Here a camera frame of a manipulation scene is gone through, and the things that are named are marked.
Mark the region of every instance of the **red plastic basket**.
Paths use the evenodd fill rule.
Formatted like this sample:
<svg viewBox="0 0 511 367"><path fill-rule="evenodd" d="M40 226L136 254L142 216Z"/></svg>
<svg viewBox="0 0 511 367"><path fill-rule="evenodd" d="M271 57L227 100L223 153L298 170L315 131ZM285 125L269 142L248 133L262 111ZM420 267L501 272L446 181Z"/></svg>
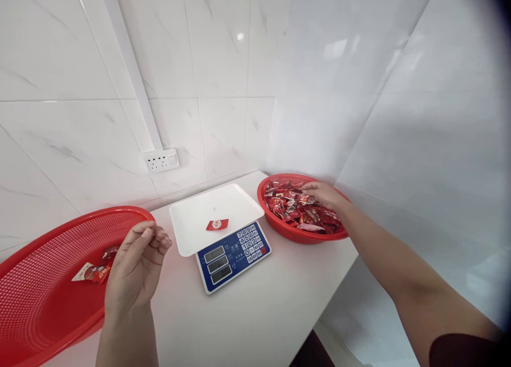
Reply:
<svg viewBox="0 0 511 367"><path fill-rule="evenodd" d="M154 218L139 207L99 210L44 234L0 264L2 366L39 366L101 328L106 283L71 279L146 220Z"/></svg>
<svg viewBox="0 0 511 367"><path fill-rule="evenodd" d="M333 240L339 240L344 239L348 237L348 233L344 228L341 228L341 230L335 234L318 234L310 231L300 230L297 228L294 228L281 219L279 219L271 210L266 206L266 203L263 199L265 195L265 190L268 186L268 184L275 180L279 179L279 181L305 181L305 182L322 182L320 180L317 180L312 177L302 176L300 174L290 174L290 173L281 173L281 174L275 174L273 176L269 176L265 178L260 184L257 189L257 199L259 201L259 204L261 205L262 209L265 211L265 217L268 223L271 227L274 228L274 230L279 233L281 236L293 241L297 242L299 244L304 245L317 245L320 243L324 243L326 241L333 241ZM346 198L348 201L348 197L346 197L344 194L342 194L340 191L335 189L340 195L342 195L344 198Z"/></svg>

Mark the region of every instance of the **white weighing tray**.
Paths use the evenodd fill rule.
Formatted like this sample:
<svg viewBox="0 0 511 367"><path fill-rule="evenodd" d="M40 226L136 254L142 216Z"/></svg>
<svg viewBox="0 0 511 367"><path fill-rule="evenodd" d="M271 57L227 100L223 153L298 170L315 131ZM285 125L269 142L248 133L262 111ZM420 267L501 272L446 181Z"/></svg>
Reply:
<svg viewBox="0 0 511 367"><path fill-rule="evenodd" d="M224 187L176 202L169 207L179 253L188 257L237 232L265 213L241 187ZM209 221L228 219L223 230L206 230Z"/></svg>

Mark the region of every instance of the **white wall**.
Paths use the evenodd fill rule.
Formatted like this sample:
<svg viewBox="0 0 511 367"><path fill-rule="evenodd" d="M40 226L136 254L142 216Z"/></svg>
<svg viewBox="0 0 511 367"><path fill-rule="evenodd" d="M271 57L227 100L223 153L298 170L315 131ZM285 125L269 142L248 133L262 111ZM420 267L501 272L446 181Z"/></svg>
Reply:
<svg viewBox="0 0 511 367"><path fill-rule="evenodd" d="M428 0L291 0L267 167L334 183Z"/></svg>
<svg viewBox="0 0 511 367"><path fill-rule="evenodd" d="M289 0L119 3L182 167L147 171L153 147L103 0L0 0L0 262L81 214L151 210L264 165Z"/></svg>
<svg viewBox="0 0 511 367"><path fill-rule="evenodd" d="M509 63L495 17L485 0L430 0L335 185L501 324ZM360 259L323 319L363 363L418 366Z"/></svg>

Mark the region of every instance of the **person's right hand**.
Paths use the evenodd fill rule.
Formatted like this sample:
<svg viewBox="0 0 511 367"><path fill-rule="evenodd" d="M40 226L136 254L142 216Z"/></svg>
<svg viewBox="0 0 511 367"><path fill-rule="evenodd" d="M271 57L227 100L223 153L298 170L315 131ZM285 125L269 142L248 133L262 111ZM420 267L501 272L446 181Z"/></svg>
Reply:
<svg viewBox="0 0 511 367"><path fill-rule="evenodd" d="M124 315L132 308L149 305L160 279L163 258L172 245L154 221L131 228L117 251L105 296L107 314Z"/></svg>
<svg viewBox="0 0 511 367"><path fill-rule="evenodd" d="M328 209L335 210L340 208L342 204L349 203L332 186L326 183L309 182L303 185L301 190L308 195L315 196Z"/></svg>

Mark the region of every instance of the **candy wrapper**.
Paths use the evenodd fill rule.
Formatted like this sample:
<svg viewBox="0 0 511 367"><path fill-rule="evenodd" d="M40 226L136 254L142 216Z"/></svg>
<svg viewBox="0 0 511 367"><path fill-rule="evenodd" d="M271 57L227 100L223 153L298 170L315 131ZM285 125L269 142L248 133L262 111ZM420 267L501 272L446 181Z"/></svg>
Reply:
<svg viewBox="0 0 511 367"><path fill-rule="evenodd" d="M229 225L229 220L209 221L206 230L224 230Z"/></svg>
<svg viewBox="0 0 511 367"><path fill-rule="evenodd" d="M110 259L115 258L116 254L117 254L117 250L119 250L119 246L120 245L113 245L113 246L109 246L109 247L105 248L103 250L103 256L101 257L100 263L105 264L105 263L108 263L108 261Z"/></svg>
<svg viewBox="0 0 511 367"><path fill-rule="evenodd" d="M78 273L71 279L71 281L88 280L94 283L103 283L106 281L112 265L106 264L101 266L94 266L92 263L87 262Z"/></svg>
<svg viewBox="0 0 511 367"><path fill-rule="evenodd" d="M334 234L342 229L341 220L333 210L319 203L300 188L304 181L275 179L266 185L266 206L286 224L319 234Z"/></svg>
<svg viewBox="0 0 511 367"><path fill-rule="evenodd" d="M325 228L323 228L323 227L321 227L321 226L316 226L316 225L309 224L309 223L301 223L301 224L299 224L296 228L297 228L297 229L306 230L306 231L320 231L320 230L325 230Z"/></svg>

